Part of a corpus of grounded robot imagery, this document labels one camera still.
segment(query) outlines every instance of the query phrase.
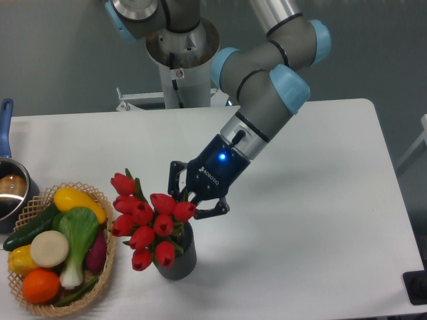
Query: wicker basket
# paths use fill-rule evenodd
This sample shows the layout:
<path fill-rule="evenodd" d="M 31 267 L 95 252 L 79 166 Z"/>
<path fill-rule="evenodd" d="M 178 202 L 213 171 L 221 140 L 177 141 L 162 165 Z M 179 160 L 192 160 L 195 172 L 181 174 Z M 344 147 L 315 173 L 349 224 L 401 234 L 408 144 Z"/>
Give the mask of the wicker basket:
<path fill-rule="evenodd" d="M 107 259 L 105 261 L 102 272 L 96 274 L 99 276 L 99 281 L 96 283 L 93 289 L 86 293 L 82 298 L 66 307 L 54 307 L 52 305 L 33 305 L 27 302 L 23 298 L 21 291 L 23 277 L 9 272 L 8 278 L 11 293 L 15 296 L 16 300 L 18 300 L 20 306 L 31 312 L 33 315 L 41 315 L 44 317 L 60 317 L 69 315 L 88 306 L 103 291 L 105 284 L 107 283 L 111 274 L 115 253 L 115 237 L 112 237 L 111 232 L 109 231 L 111 230 L 111 224 L 113 222 L 113 211 L 111 209 L 111 204 L 102 192 L 90 185 L 83 184 L 81 182 L 62 183 L 60 185 L 55 185 L 52 188 L 48 188 L 44 192 L 40 193 L 39 196 L 34 197 L 33 200 L 28 202 L 28 205 L 19 215 L 18 221 L 16 222 L 13 231 L 18 230 L 23 225 L 34 219 L 40 212 L 42 212 L 44 208 L 46 208 L 53 201 L 53 195 L 55 194 L 56 190 L 61 187 L 72 187 L 74 189 L 82 190 L 103 207 L 105 214 L 107 215 L 107 225 L 104 231 L 105 238 L 107 240 Z M 94 276 L 95 274 L 85 270 L 83 283 L 87 282 Z M 57 299 L 60 299 L 69 293 L 70 291 L 65 292 L 65 290 L 61 288 Z"/>

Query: bok choy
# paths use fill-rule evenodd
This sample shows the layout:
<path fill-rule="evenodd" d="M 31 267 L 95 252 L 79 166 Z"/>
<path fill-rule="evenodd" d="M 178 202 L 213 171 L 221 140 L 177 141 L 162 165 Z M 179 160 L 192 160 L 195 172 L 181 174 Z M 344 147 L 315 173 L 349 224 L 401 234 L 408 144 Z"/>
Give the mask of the bok choy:
<path fill-rule="evenodd" d="M 96 214 L 85 207 L 71 209 L 59 221 L 58 231 L 69 243 L 69 254 L 59 278 L 64 288 L 73 289 L 83 282 L 83 262 L 98 232 Z"/>

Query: gray wall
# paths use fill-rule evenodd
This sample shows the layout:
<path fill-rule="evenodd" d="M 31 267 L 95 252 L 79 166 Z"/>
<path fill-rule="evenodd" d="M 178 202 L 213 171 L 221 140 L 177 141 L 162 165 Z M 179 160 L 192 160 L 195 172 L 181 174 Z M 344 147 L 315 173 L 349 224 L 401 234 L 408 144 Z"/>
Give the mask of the gray wall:
<path fill-rule="evenodd" d="M 205 0 L 203 14 L 222 47 L 264 40 L 246 0 Z M 421 133 L 427 113 L 427 1 L 299 1 L 304 15 L 329 28 L 327 60 L 300 74 L 312 100 L 374 102 L 395 163 Z M 143 41 L 125 44 L 104 0 L 16 0 L 0 3 L 0 98 L 15 115 L 114 111 L 123 94 L 161 91 Z M 427 210 L 427 155 L 400 179 L 410 214 Z"/>

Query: blue pot handle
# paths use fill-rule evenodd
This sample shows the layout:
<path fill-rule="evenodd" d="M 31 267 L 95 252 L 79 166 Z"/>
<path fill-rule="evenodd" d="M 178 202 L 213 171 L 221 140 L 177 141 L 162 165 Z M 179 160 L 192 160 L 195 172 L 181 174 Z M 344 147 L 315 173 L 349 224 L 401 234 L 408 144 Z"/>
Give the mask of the blue pot handle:
<path fill-rule="evenodd" d="M 0 110 L 0 157 L 12 158 L 11 146 L 9 144 L 9 130 L 13 111 L 13 100 L 4 99 Z"/>

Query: tulip bouquet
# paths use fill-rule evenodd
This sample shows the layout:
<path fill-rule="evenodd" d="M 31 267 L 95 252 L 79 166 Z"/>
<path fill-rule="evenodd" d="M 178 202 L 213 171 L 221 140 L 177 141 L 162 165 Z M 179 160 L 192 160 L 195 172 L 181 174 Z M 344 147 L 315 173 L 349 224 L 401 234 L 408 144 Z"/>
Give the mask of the tulip bouquet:
<path fill-rule="evenodd" d="M 158 269 L 159 266 L 171 268 L 175 258 L 184 254 L 184 224 L 194 216 L 195 205 L 187 197 L 177 202 L 169 195 L 154 193 L 149 196 L 151 208 L 139 178 L 134 179 L 128 169 L 125 175 L 116 173 L 111 184 L 119 194 L 113 206 L 121 213 L 113 222 L 111 234 L 130 237 L 123 243 L 134 250 L 133 269 L 143 271 L 151 263 Z"/>

